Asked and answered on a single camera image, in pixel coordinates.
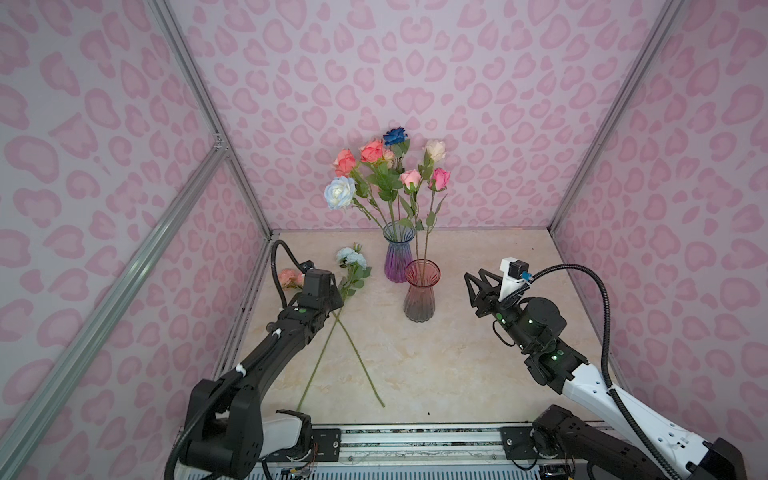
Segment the peach peony stem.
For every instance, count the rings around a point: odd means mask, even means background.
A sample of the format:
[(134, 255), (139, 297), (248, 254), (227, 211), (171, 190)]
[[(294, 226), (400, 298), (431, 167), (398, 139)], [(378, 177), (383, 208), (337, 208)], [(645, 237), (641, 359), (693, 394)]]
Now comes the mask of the peach peony stem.
[[(343, 300), (348, 300), (350, 297), (354, 296), (359, 290), (361, 290), (365, 286), (365, 280), (368, 279), (371, 276), (372, 268), (371, 267), (362, 267), (359, 264), (350, 264), (344, 267), (346, 271), (346, 275), (342, 278), (341, 286), (340, 286), (340, 292)], [(298, 269), (284, 269), (278, 274), (278, 285), (280, 286), (281, 290), (280, 293), (284, 294), (286, 290), (299, 290), (303, 289), (304, 285), (304, 277), (305, 275), (303, 273), (300, 273)], [(304, 387), (304, 390), (302, 392), (302, 396), (298, 403), (298, 409), (301, 410), (302, 406), (309, 394), (309, 390), (312, 386), (312, 383), (318, 373), (319, 367), (321, 366), (323, 357), (325, 355), (325, 352), (328, 349), (328, 346), (330, 344), (330, 340), (333, 338), (334, 331), (336, 329), (340, 329), (350, 347), (352, 348), (355, 357), (360, 365), (360, 367), (363, 370), (363, 373), (368, 381), (368, 384), (373, 392), (374, 397), (376, 398), (377, 402), (382, 408), (386, 407), (386, 404), (384, 403), (381, 395), (379, 394), (373, 379), (368, 371), (368, 368), (362, 359), (362, 356), (360, 354), (359, 349), (357, 348), (354, 339), (352, 338), (352, 335), (350, 334), (348, 328), (341, 320), (341, 311), (338, 310), (337, 312), (333, 313), (333, 323), (331, 326), (331, 331), (328, 334), (323, 347), (321, 349), (321, 352), (318, 356), (318, 359), (313, 367), (312, 373), (310, 374), (310, 377), (306, 383), (306, 386)]]

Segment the pale blue carnation stem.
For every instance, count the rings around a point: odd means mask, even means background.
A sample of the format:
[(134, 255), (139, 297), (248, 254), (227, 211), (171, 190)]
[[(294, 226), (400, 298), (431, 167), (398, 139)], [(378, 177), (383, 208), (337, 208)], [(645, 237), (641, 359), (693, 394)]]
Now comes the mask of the pale blue carnation stem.
[[(343, 302), (346, 303), (358, 291), (364, 288), (365, 280), (371, 276), (372, 268), (368, 265), (368, 262), (363, 254), (363, 245), (359, 243), (354, 243), (351, 247), (341, 248), (336, 253), (336, 261), (338, 266), (344, 270), (344, 275), (339, 285), (339, 291), (341, 293)], [(377, 399), (377, 401), (380, 403), (382, 407), (385, 406), (372, 380), (372, 377), (370, 376), (368, 368), (365, 365), (364, 360), (362, 359), (360, 351), (357, 348), (355, 341), (352, 338), (351, 333), (349, 332), (348, 328), (341, 320), (341, 311), (342, 311), (342, 308), (340, 308), (338, 311), (334, 311), (332, 314), (333, 323), (331, 325), (330, 333), (328, 334), (327, 338), (325, 339), (325, 342), (323, 343), (320, 354), (318, 355), (318, 358), (313, 366), (309, 379), (307, 380), (307, 383), (302, 391), (302, 395), (297, 405), (297, 408), (299, 410), (302, 409), (302, 406), (308, 396), (309, 390), (312, 386), (315, 376), (317, 375), (319, 367), (321, 366), (323, 357), (328, 349), (330, 340), (333, 337), (333, 332), (337, 327), (340, 327), (341, 330), (344, 332), (355, 354), (355, 357), (357, 358), (359, 365), (361, 366), (364, 372), (364, 375), (367, 381), (369, 382), (369, 386), (371, 387), (375, 398)]]

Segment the red grey glass vase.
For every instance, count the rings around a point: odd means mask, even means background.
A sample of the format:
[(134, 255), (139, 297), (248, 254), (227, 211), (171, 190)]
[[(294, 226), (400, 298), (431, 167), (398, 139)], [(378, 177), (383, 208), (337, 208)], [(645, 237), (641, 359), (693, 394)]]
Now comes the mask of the red grey glass vase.
[(434, 287), (441, 279), (440, 268), (429, 259), (414, 260), (406, 267), (405, 278), (409, 284), (403, 304), (405, 316), (415, 323), (429, 321), (436, 310)]

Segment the purple blue glass vase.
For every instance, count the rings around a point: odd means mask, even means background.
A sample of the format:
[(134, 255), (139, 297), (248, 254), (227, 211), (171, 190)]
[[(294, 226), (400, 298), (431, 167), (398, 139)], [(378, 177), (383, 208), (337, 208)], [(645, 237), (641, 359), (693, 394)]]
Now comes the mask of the purple blue glass vase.
[(385, 276), (391, 282), (404, 283), (406, 268), (413, 261), (411, 242), (415, 238), (415, 231), (411, 227), (390, 222), (385, 226), (383, 236), (388, 242), (384, 265)]

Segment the white blue rose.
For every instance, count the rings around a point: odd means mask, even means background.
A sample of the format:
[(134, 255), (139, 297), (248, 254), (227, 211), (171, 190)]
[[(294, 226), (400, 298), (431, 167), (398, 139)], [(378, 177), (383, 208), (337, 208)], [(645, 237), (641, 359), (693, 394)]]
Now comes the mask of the white blue rose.
[(324, 199), (330, 210), (357, 209), (369, 221), (384, 230), (384, 225), (358, 200), (358, 188), (354, 179), (345, 176), (336, 177), (325, 187)]

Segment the pink red rose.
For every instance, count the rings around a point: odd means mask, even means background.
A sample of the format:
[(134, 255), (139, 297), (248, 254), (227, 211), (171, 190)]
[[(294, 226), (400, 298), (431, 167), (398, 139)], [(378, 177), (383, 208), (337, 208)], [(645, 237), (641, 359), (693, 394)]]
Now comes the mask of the pink red rose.
[[(376, 219), (378, 219), (375, 216), (376, 212), (378, 212), (379, 215), (382, 215), (382, 211), (378, 206), (377, 201), (374, 199), (371, 183), (363, 177), (358, 167), (357, 159), (349, 149), (343, 149), (337, 155), (334, 161), (334, 172), (336, 177), (345, 176), (354, 179), (358, 188), (358, 200), (374, 215)], [(386, 226), (386, 224), (381, 220), (379, 221), (384, 225), (384, 227)]]
[[(383, 163), (383, 150), (385, 149), (384, 142), (382, 140), (371, 140), (360, 151), (360, 164), (359, 169), (363, 177), (371, 183), (374, 199), (377, 201), (378, 206), (382, 211), (380, 215), (383, 219), (389, 222), (394, 222), (390, 213), (390, 206), (388, 198), (385, 196), (386, 192), (386, 180), (387, 180), (387, 167)], [(403, 188), (403, 184), (400, 181), (396, 183), (396, 188), (399, 193)]]

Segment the pink rosebud stem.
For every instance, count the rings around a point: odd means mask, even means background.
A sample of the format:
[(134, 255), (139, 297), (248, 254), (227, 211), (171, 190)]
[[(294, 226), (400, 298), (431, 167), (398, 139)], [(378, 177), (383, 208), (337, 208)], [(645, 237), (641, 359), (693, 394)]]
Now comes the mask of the pink rosebud stem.
[(405, 171), (400, 175), (400, 181), (403, 184), (404, 206), (408, 219), (414, 230), (415, 259), (419, 259), (418, 234), (420, 230), (420, 207), (418, 204), (419, 190), (422, 185), (422, 176), (418, 170)]

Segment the cream pink rose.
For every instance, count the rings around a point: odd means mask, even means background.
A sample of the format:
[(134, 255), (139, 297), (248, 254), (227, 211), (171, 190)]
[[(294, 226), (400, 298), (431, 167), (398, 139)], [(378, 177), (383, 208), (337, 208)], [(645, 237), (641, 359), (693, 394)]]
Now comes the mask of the cream pink rose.
[(445, 158), (446, 153), (446, 144), (443, 140), (431, 139), (426, 142), (423, 160), (417, 167), (424, 181), (432, 176), (435, 166)]

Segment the dark blue rose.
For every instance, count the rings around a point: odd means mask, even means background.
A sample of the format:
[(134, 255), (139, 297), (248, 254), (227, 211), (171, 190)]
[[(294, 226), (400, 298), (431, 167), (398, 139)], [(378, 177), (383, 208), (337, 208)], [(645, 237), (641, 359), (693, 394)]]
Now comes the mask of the dark blue rose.
[(410, 149), (410, 137), (403, 127), (388, 130), (383, 135), (385, 147), (392, 151), (397, 159), (402, 159)]

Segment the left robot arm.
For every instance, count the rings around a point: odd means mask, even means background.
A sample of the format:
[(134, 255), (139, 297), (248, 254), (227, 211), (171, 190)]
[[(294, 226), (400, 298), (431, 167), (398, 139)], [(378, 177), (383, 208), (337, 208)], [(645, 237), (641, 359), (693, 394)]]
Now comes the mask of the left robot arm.
[(193, 388), (163, 477), (172, 479), (181, 463), (216, 478), (244, 479), (275, 452), (308, 452), (311, 418), (290, 410), (265, 418), (261, 405), (283, 369), (342, 306), (335, 275), (309, 270), (302, 291), (280, 311), (271, 333), (233, 369)]

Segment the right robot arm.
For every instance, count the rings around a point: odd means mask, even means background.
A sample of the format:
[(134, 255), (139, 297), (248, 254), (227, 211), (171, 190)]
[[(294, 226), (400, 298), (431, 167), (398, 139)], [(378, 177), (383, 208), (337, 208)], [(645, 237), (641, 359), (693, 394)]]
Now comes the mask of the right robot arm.
[(501, 272), (467, 273), (470, 305), (504, 330), (501, 340), (525, 358), (533, 380), (581, 405), (607, 423), (597, 430), (552, 405), (533, 423), (531, 440), (540, 457), (570, 454), (621, 479), (744, 479), (741, 451), (723, 438), (713, 442), (665, 418), (615, 384), (608, 363), (595, 365), (561, 338), (567, 322), (555, 303), (529, 297), (535, 275), (527, 263), (506, 259)]

